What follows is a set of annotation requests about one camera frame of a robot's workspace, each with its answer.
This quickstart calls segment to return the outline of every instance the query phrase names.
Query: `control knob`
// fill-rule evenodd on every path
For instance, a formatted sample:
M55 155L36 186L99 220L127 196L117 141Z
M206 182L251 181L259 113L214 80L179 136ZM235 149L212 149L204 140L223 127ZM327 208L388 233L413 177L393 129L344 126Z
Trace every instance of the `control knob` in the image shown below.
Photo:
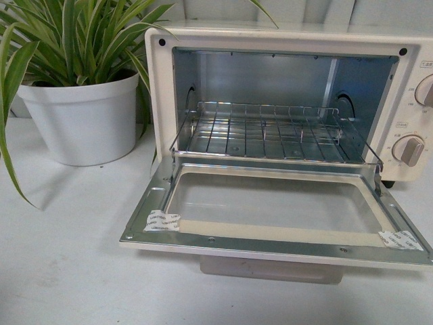
M433 74L419 83L415 99L421 105L433 107Z
M416 135L408 135L395 143L392 147L392 155L395 159L413 167L417 164L423 150L424 141Z

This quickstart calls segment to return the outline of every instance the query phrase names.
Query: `oven foot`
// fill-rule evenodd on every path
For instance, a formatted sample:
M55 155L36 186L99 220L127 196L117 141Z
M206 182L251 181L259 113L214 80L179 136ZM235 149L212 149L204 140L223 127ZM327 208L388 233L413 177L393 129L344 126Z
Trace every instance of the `oven foot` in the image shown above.
M395 181L382 181L386 188L392 188L395 184Z
M239 276L267 280L339 284L344 267L237 257L200 256L200 269L205 274Z

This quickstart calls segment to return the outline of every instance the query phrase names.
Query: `spider plant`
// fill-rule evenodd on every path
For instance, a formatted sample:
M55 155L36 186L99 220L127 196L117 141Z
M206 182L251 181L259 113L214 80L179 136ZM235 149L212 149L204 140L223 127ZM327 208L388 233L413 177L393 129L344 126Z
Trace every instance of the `spider plant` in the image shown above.
M257 0L249 0L266 15ZM5 126L11 101L24 74L36 85L71 87L116 80L122 69L136 70L142 95L149 91L149 77L136 41L173 4L142 13L155 0L0 0L0 154L19 194L7 150ZM148 109L143 108L144 121Z

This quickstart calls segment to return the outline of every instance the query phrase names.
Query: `sticker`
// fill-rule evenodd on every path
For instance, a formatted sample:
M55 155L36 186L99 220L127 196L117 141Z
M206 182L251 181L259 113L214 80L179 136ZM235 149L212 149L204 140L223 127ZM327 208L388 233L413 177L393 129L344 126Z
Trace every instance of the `sticker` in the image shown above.
M180 215L171 215L161 210L152 210L147 216L145 232L178 232Z
M423 251L418 241L413 235L408 232L379 232L379 236L384 242L386 247L396 249L412 249Z

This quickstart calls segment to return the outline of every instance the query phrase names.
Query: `potted plant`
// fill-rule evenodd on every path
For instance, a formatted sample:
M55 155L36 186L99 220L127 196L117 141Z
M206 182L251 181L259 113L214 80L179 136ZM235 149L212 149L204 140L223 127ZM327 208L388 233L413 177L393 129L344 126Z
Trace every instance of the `potted plant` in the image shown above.
M249 1L264 11L257 0ZM139 93L149 89L143 41L136 40L151 26L163 28L158 19L173 6L159 5L143 15L154 2L0 1L5 6L0 9L0 154L24 199L5 138L17 90L61 163L98 165L127 154L135 143L138 80ZM24 73L30 86L20 86Z

